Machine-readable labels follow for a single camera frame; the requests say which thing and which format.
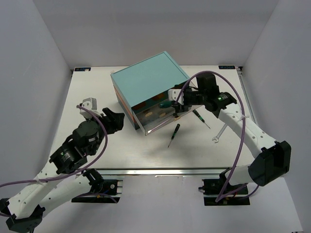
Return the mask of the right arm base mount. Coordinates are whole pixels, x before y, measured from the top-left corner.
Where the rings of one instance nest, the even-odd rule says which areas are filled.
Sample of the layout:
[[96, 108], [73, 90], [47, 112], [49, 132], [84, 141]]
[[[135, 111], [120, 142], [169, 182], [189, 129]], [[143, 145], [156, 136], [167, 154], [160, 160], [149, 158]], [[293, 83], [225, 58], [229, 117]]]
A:
[[248, 195], [248, 188], [245, 184], [228, 185], [226, 186], [222, 195], [229, 193], [220, 201], [216, 202], [222, 187], [226, 181], [225, 172], [230, 168], [220, 173], [218, 178], [208, 178], [202, 180], [202, 186], [198, 187], [198, 191], [203, 194], [204, 206], [247, 206], [250, 205]]

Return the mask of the large green flathead screwdriver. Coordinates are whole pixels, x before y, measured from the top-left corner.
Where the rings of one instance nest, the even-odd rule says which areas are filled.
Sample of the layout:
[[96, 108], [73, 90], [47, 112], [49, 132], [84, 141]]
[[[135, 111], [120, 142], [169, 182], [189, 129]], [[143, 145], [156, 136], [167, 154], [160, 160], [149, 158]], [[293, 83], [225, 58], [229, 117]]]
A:
[[172, 105], [173, 105], [173, 101], [164, 101], [164, 102], [161, 102], [158, 106], [161, 109], [166, 109], [166, 108], [172, 107]]

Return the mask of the silver open-end wrench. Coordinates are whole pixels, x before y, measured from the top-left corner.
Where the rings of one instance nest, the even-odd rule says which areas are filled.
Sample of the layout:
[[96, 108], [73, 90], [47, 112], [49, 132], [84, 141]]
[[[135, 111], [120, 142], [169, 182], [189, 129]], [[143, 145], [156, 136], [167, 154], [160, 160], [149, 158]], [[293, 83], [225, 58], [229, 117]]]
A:
[[218, 143], [219, 142], [219, 138], [221, 137], [221, 135], [223, 134], [223, 132], [226, 130], [227, 125], [225, 124], [220, 131], [217, 133], [217, 135], [215, 137], [212, 138], [212, 141], [214, 143]]

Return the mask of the small precision screwdriver centre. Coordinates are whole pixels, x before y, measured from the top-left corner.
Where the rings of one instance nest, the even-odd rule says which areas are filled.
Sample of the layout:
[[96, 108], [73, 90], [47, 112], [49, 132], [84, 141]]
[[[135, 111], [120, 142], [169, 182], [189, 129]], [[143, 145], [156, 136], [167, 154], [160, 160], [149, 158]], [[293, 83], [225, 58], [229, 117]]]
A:
[[171, 136], [170, 142], [169, 142], [169, 144], [168, 144], [168, 147], [170, 146], [170, 144], [171, 144], [172, 141], [174, 140], [174, 138], [175, 138], [175, 136], [176, 136], [176, 134], [177, 134], [179, 128], [180, 128], [180, 124], [177, 124], [176, 127], [175, 127], [175, 129], [174, 129], [174, 132], [172, 133], [172, 136]]

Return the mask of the clear bottom drawer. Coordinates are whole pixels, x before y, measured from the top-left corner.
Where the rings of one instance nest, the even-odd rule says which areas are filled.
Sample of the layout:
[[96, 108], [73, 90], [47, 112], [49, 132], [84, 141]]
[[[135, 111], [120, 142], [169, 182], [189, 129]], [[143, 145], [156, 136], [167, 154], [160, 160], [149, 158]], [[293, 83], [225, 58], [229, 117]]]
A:
[[175, 115], [179, 115], [181, 118], [184, 115], [190, 113], [191, 111], [199, 108], [198, 105], [194, 105], [190, 108], [189, 111], [176, 114], [173, 107], [166, 109], [159, 108], [158, 105], [164, 101], [169, 101], [168, 89], [147, 100], [142, 101], [141, 103], [131, 108], [134, 119], [136, 120], [137, 124], [145, 135], [151, 134], [147, 133], [147, 131], [150, 130], [153, 126], [162, 123], [166, 119], [171, 117], [174, 118]]

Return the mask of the small precision screwdriver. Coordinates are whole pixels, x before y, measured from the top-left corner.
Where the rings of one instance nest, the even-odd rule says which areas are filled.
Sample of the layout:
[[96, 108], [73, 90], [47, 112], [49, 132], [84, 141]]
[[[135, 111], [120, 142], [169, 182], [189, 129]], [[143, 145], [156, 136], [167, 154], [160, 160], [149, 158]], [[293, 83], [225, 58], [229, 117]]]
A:
[[209, 129], [210, 127], [207, 125], [206, 121], [202, 118], [202, 116], [197, 112], [197, 110], [192, 111], [199, 119], [201, 122], [203, 122]]
[[170, 142], [169, 142], [169, 144], [168, 144], [168, 147], [170, 146], [170, 144], [171, 144], [172, 141], [174, 140], [174, 138], [175, 138], [175, 136], [176, 136], [176, 134], [177, 134], [179, 128], [180, 128], [180, 124], [177, 124], [176, 127], [175, 127], [175, 129], [174, 129], [174, 132], [172, 133], [172, 136], [171, 136]]

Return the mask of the small precision screwdriver right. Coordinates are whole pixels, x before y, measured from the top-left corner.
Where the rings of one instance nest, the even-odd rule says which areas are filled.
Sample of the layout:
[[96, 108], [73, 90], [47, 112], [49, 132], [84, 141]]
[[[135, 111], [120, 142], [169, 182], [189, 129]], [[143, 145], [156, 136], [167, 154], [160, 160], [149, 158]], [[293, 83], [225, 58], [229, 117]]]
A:
[[197, 110], [192, 111], [199, 119], [201, 122], [203, 122], [209, 129], [210, 127], [207, 125], [206, 121], [202, 118], [202, 116], [197, 112]]

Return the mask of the aluminium table edge rail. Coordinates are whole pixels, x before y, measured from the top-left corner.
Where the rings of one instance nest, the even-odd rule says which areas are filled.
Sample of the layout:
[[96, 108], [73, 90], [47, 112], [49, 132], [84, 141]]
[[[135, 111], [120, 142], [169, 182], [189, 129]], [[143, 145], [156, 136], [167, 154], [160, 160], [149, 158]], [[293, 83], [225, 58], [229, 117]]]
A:
[[216, 167], [216, 168], [165, 168], [165, 169], [99, 169], [96, 170], [102, 175], [111, 176], [137, 176], [137, 175], [216, 175], [225, 171], [226, 167]]

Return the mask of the teal drawer cabinet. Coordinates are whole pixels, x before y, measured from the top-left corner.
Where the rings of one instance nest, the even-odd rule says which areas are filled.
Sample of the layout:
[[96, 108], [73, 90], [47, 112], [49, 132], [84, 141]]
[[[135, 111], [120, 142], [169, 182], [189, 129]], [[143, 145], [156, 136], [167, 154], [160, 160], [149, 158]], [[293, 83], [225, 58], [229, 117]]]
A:
[[140, 129], [132, 107], [165, 90], [180, 89], [189, 76], [167, 53], [162, 52], [111, 74], [117, 100], [133, 127]]

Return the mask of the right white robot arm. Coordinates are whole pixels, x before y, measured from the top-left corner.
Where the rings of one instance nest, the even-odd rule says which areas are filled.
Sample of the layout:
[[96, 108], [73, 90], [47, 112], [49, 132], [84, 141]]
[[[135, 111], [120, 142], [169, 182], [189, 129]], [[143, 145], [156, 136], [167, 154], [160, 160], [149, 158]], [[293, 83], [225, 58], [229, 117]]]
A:
[[216, 83], [218, 73], [199, 72], [195, 77], [197, 87], [192, 89], [189, 81], [182, 88], [168, 91], [169, 101], [177, 114], [188, 111], [194, 105], [202, 105], [229, 127], [240, 139], [240, 146], [247, 146], [254, 160], [245, 166], [233, 165], [219, 181], [224, 193], [232, 193], [239, 184], [255, 183], [265, 186], [290, 170], [291, 146], [278, 142], [266, 134], [245, 114], [241, 98], [221, 92]]

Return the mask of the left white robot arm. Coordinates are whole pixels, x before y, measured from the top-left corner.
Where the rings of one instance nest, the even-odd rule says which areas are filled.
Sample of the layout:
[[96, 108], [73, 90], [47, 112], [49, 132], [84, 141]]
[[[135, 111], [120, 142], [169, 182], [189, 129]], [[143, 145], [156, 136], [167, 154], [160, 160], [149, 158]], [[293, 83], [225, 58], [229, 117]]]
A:
[[42, 170], [15, 196], [1, 199], [0, 213], [8, 217], [8, 229], [32, 233], [53, 209], [83, 194], [100, 193], [104, 180], [90, 165], [88, 156], [97, 154], [108, 135], [123, 129], [123, 113], [103, 108], [98, 114], [85, 105], [80, 114], [85, 120], [73, 130], [64, 143], [50, 156]]

